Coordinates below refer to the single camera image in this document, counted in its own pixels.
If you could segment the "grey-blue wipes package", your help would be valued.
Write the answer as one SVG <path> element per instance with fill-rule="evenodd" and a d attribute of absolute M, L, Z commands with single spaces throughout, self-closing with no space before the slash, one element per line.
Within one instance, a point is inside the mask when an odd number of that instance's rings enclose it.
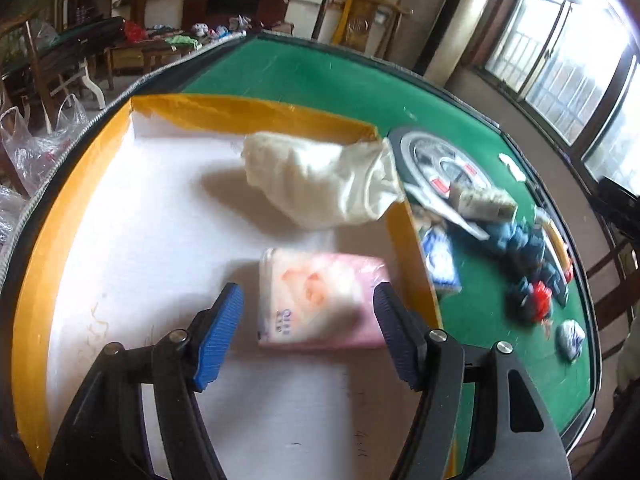
<path fill-rule="evenodd" d="M 540 278 L 544 281 L 544 284 L 552 290 L 552 296 L 556 302 L 561 307 L 565 307 L 568 301 L 568 293 L 570 292 L 568 290 L 568 284 L 570 284 L 571 280 L 568 282 L 565 279 L 558 257 L 555 255 L 549 237 L 541 225 L 541 221 L 547 219 L 551 219 L 547 211 L 540 207 L 534 209 L 534 225 L 537 230 L 541 232 L 542 239 L 544 240 L 544 263 L 541 266 Z"/>

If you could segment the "white cloth bundle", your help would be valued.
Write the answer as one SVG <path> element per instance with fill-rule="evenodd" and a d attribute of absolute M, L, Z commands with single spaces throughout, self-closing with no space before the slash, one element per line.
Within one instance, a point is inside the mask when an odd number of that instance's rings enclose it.
<path fill-rule="evenodd" d="M 247 184 L 306 230 L 378 221 L 404 200 L 386 140 L 341 145 L 258 132 L 245 138 L 242 157 Z"/>

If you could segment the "pack of coloured sponge cloths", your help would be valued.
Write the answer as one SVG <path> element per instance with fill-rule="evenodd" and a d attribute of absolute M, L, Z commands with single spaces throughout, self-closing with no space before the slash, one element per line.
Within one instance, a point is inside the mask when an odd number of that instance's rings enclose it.
<path fill-rule="evenodd" d="M 549 237 L 555 255 L 558 257 L 565 279 L 569 282 L 573 277 L 573 261 L 560 231 L 551 219 L 542 220 L 541 225 Z"/>

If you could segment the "blue white plastic bag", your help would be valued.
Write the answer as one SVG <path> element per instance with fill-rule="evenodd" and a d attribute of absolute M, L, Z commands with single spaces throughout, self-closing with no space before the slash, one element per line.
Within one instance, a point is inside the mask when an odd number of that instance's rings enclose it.
<path fill-rule="evenodd" d="M 566 362 L 574 362 L 580 357 L 585 339 L 586 333 L 576 320 L 566 320 L 556 328 L 556 346 Z"/>

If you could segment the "white standing air conditioner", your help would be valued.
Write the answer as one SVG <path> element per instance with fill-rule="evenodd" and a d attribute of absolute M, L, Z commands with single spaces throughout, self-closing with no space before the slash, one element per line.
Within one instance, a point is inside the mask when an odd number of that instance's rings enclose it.
<path fill-rule="evenodd" d="M 443 87 L 480 24 L 489 0 L 444 0 L 413 66 L 429 84 Z"/>

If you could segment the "wooden chair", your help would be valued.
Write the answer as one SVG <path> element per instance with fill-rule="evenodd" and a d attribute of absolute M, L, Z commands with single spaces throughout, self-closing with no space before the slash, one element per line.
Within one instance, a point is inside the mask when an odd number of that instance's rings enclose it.
<path fill-rule="evenodd" d="M 332 0 L 321 0 L 319 11 L 314 21 L 314 28 L 311 32 L 311 39 L 319 40 L 320 32 L 331 6 Z M 342 36 L 337 40 L 341 47 L 364 53 L 367 50 L 369 36 L 378 14 L 385 15 L 385 32 L 375 51 L 376 58 L 387 60 L 393 50 L 395 36 L 398 32 L 400 22 L 406 16 L 411 16 L 413 10 L 398 6 L 390 0 L 350 0 L 350 7 L 346 9 L 346 24 Z"/>

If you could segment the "pink tissue pack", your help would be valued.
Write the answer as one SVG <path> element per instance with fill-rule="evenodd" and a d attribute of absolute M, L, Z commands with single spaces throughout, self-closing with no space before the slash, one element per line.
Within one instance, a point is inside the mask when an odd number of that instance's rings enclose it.
<path fill-rule="evenodd" d="M 381 348 L 373 293 L 389 279 L 381 258 L 271 248 L 259 263 L 258 344 L 295 351 Z"/>

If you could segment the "red plastic bag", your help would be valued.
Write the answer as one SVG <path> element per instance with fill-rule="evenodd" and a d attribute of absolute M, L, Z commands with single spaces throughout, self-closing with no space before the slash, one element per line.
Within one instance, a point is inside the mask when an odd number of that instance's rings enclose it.
<path fill-rule="evenodd" d="M 532 318 L 534 321 L 541 322 L 551 315 L 552 291 L 544 282 L 538 281 L 533 284 L 533 291 L 529 299 L 533 305 Z"/>

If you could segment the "lemon print tissue pack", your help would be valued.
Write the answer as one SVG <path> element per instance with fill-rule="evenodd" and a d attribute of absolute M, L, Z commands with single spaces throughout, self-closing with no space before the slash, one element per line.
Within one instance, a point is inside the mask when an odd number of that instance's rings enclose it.
<path fill-rule="evenodd" d="M 509 223 L 518 212 L 518 203 L 502 188 L 453 183 L 449 203 L 461 217 L 484 222 Z"/>

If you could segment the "clear plastic bag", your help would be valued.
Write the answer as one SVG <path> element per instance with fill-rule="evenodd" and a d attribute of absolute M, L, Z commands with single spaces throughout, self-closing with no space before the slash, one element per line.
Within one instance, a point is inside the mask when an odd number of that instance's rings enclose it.
<path fill-rule="evenodd" d="M 77 96 L 66 96 L 58 109 L 55 128 L 45 136 L 34 136 L 16 106 L 1 115 L 1 141 L 28 196 L 43 185 L 62 154 L 76 141 L 88 124 Z"/>

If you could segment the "blue tissue pack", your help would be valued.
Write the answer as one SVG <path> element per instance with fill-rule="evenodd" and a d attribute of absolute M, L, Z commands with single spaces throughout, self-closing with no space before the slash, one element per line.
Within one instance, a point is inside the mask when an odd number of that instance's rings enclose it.
<path fill-rule="evenodd" d="M 448 234 L 439 226 L 432 226 L 422 234 L 424 263 L 438 296 L 461 292 L 460 276 L 454 263 L 454 251 Z"/>

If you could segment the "blue microfiber towel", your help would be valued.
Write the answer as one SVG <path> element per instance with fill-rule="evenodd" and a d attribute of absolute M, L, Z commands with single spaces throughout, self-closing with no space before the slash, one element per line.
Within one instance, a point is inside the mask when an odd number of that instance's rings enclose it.
<path fill-rule="evenodd" d="M 536 322 L 533 320 L 533 305 L 529 299 L 533 284 L 540 278 L 544 263 L 544 240 L 534 224 L 527 222 L 486 223 L 484 230 L 488 234 L 485 245 L 506 265 L 506 274 L 510 283 L 506 288 L 508 311 L 518 322 L 537 324 L 547 323 L 553 314 Z"/>

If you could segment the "white paper slip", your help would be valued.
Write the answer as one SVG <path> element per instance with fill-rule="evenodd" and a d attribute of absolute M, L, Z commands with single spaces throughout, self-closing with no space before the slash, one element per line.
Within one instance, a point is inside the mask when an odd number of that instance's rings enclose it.
<path fill-rule="evenodd" d="M 527 177 L 526 177 L 526 174 L 524 174 L 524 171 L 521 170 L 520 166 L 518 166 L 518 164 L 514 162 L 514 160 L 509 155 L 500 153 L 498 155 L 498 159 L 500 160 L 500 162 L 503 163 L 504 166 L 506 166 L 506 169 L 509 170 L 510 174 L 512 174 L 512 177 L 514 177 L 515 181 L 518 181 L 518 182 L 527 181 Z"/>

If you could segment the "round mahjong table centre panel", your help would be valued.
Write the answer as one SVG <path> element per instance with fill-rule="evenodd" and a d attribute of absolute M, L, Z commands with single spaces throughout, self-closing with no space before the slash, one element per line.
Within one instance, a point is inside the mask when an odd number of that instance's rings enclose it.
<path fill-rule="evenodd" d="M 431 188 L 440 198 L 449 197 L 453 183 L 492 188 L 494 182 L 474 160 L 441 136 L 414 127 L 390 130 L 390 141 L 399 177 L 405 183 Z"/>

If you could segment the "yellow-edged white tray box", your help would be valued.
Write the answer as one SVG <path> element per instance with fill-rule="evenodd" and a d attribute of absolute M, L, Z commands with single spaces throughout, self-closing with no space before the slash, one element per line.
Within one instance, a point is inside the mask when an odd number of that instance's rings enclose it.
<path fill-rule="evenodd" d="M 231 479 L 386 479 L 418 396 L 385 350 L 286 352 L 257 341 L 269 248 L 382 258 L 411 307 L 438 322 L 406 203 L 362 226 L 307 231 L 246 182 L 244 139 L 271 131 L 339 144 L 375 126 L 234 96 L 136 96 L 94 125 L 26 211 L 8 249 L 17 434 L 43 470 L 100 350 L 156 344 L 222 286 L 245 307 L 220 375 L 196 400 Z"/>

